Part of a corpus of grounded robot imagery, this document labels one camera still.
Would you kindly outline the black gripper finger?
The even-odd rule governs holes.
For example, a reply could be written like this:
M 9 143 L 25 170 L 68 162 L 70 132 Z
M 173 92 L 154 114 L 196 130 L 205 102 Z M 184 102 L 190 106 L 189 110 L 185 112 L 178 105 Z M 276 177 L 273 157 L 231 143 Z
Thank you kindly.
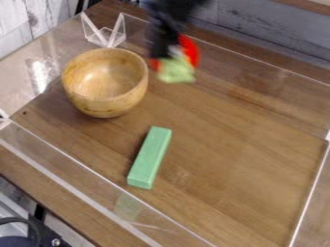
M 168 58 L 180 48 L 177 32 L 172 29 L 150 27 L 146 30 L 146 47 L 152 59 Z

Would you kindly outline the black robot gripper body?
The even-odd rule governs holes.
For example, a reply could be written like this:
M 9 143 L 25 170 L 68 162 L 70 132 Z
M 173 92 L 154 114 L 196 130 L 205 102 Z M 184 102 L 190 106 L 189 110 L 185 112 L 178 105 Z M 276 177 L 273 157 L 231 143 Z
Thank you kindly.
M 189 14 L 204 4 L 205 0 L 145 0 L 149 33 L 180 32 Z

